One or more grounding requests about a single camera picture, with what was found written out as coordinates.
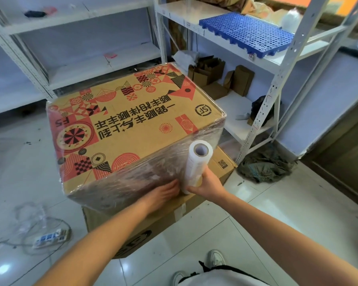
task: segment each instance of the blue plastic pallet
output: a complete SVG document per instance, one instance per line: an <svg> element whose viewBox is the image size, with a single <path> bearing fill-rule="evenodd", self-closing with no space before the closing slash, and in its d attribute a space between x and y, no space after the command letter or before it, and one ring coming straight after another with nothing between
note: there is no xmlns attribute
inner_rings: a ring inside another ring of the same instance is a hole
<svg viewBox="0 0 358 286"><path fill-rule="evenodd" d="M258 58L285 50L294 37L293 33L238 13L201 19L199 25L229 40L229 43L247 49L248 54L256 53Z"/></svg>

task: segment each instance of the person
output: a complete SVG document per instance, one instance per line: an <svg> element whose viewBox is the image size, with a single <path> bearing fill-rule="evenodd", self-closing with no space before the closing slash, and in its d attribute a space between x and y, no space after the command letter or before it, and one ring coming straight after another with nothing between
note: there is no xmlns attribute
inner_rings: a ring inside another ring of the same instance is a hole
<svg viewBox="0 0 358 286"><path fill-rule="evenodd" d="M358 269L227 192L209 168L205 168L201 186L187 189L227 211L299 285L358 285ZM177 180L147 193L77 242L35 285L93 285L134 228L178 194ZM210 252L209 262L211 268L203 265L205 272L202 274L193 273L187 277L183 272L175 273L173 284L267 285L242 270L226 266L222 253L217 250Z"/></svg>

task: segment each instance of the pink object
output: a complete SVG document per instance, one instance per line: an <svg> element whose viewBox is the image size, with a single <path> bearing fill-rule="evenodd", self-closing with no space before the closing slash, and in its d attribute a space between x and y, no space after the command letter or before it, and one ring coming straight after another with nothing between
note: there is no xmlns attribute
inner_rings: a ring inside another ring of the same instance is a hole
<svg viewBox="0 0 358 286"><path fill-rule="evenodd" d="M106 58L112 59L112 58L117 57L118 55L117 55L117 54L114 54L114 53L106 53L104 56L105 56Z"/></svg>
<svg viewBox="0 0 358 286"><path fill-rule="evenodd" d="M44 7L43 11L47 14L47 15L52 15L54 13L57 12L57 8L56 7Z"/></svg>

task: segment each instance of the hand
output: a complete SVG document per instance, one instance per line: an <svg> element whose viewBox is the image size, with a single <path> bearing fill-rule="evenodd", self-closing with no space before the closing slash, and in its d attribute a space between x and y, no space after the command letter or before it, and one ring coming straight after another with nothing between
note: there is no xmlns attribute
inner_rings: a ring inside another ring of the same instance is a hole
<svg viewBox="0 0 358 286"><path fill-rule="evenodd" d="M173 180L166 185L156 187L151 192L148 192L141 197L138 202L142 203L146 207L147 214L150 214L160 209L168 200L176 197L179 192L179 182L178 180Z"/></svg>
<svg viewBox="0 0 358 286"><path fill-rule="evenodd" d="M201 185L199 187L188 186L187 191L204 197L206 200L218 204L228 192L224 189L218 177L206 166Z"/></svg>

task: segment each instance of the power strip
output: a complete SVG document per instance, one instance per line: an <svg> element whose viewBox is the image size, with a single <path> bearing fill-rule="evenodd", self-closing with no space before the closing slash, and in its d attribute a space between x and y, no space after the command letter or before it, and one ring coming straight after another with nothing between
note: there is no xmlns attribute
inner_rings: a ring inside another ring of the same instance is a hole
<svg viewBox="0 0 358 286"><path fill-rule="evenodd" d="M57 229L55 232L37 237L32 249L57 245L68 240L69 230Z"/></svg>

